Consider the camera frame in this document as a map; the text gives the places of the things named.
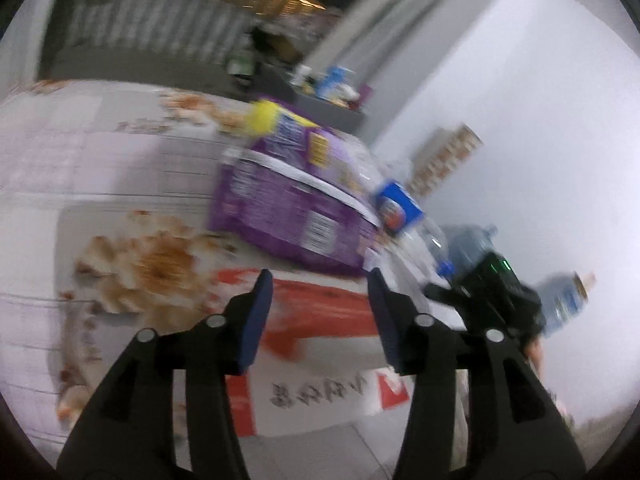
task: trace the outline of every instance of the white label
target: white label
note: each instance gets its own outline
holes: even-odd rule
[[[301,246],[322,256],[334,252],[338,222],[320,213],[310,211],[306,219],[305,231],[302,233]]]

